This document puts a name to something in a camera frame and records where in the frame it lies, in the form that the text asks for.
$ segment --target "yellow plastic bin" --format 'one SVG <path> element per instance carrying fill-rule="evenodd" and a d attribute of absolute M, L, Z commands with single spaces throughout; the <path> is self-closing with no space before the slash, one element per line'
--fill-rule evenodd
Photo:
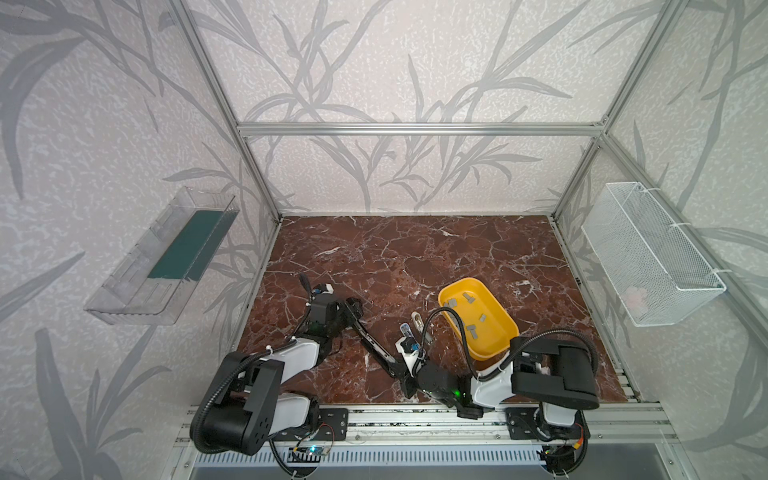
<path fill-rule="evenodd" d="M 440 306 L 453 308 L 464 322 L 469 354 L 475 360 L 487 360 L 509 348 L 509 340 L 520 335 L 520 330 L 504 307 L 491 294 L 488 287 L 476 278 L 462 278 L 440 290 Z M 462 333 L 453 317 L 443 312 L 453 331 Z"/>

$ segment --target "white wire mesh basket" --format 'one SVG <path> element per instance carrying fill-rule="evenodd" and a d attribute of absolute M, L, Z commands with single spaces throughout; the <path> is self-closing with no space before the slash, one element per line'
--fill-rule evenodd
<path fill-rule="evenodd" d="M 584 235 L 636 326 L 673 325 L 725 284 L 638 182 L 605 184 Z"/>

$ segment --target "wall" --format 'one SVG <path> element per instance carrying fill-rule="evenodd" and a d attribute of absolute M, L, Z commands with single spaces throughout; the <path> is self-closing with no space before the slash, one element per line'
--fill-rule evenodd
<path fill-rule="evenodd" d="M 273 232 L 163 2 L 0 4 L 0 478 L 156 478 Z M 173 326 L 83 310 L 182 186 L 241 212 Z"/>
<path fill-rule="evenodd" d="M 768 2 L 690 2 L 611 134 L 765 304 Z M 675 326 L 627 317 L 580 226 L 609 181 L 601 153 L 561 218 L 644 399 L 660 400 L 702 479 L 764 478 L 768 356 L 721 299 Z"/>
<path fill-rule="evenodd" d="M 188 4 L 239 121 L 594 122 L 663 2 Z M 493 160 L 500 166 L 476 170 L 462 156 L 477 144 L 474 153 L 540 160 L 502 157 Z M 573 138 L 251 139 L 281 209 L 314 214 L 548 212 L 584 144 Z M 398 177 L 403 171 L 409 178 Z M 536 188 L 521 186 L 531 174 Z M 505 175 L 512 180 L 504 183 Z M 447 195 L 443 187 L 467 176 Z"/>

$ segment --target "red marble surface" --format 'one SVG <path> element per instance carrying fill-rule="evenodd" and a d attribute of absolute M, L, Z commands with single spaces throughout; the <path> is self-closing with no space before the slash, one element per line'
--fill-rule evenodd
<path fill-rule="evenodd" d="M 293 331 L 305 309 L 302 272 L 313 286 L 331 283 L 340 296 L 362 299 L 366 328 L 395 355 L 399 326 L 411 323 L 411 312 L 426 319 L 439 306 L 444 286 L 473 276 L 522 335 L 563 326 L 587 333 L 601 354 L 600 399 L 627 400 L 546 217 L 288 217 L 239 351 L 281 345 Z M 445 318 L 437 317 L 431 331 L 430 358 L 456 374 L 468 373 Z M 338 353 L 283 387 L 315 394 L 324 403 L 429 402 L 421 394 L 405 399 L 351 329 L 343 333 Z"/>

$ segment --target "black mounting plate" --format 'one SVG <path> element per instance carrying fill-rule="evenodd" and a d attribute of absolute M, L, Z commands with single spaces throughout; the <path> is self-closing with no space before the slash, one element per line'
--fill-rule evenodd
<path fill-rule="evenodd" d="M 340 440 L 346 440 L 346 428 L 347 423 L 349 422 L 349 410 L 321 408 L 319 411 L 319 423 L 327 423 L 330 425 L 333 429 L 333 434 L 327 427 L 323 426 L 312 438 L 307 439 L 307 441 L 327 440 L 330 442 L 331 439 L 333 439 L 335 442 L 338 442 Z M 291 432 L 291 430 L 292 429 L 286 429 L 278 433 L 274 439 L 275 442 L 295 442 L 296 434 Z"/>
<path fill-rule="evenodd" d="M 538 407 L 511 407 L 505 409 L 504 414 L 507 419 L 507 430 L 511 440 L 542 440 L 541 434 L 537 435 L 535 413 Z M 581 438 L 581 428 L 584 428 L 584 437 L 589 439 L 590 433 L 587 423 L 584 420 L 584 414 L 581 410 L 576 411 L 575 424 L 569 428 L 557 427 L 557 439 L 559 440 L 579 440 Z"/>

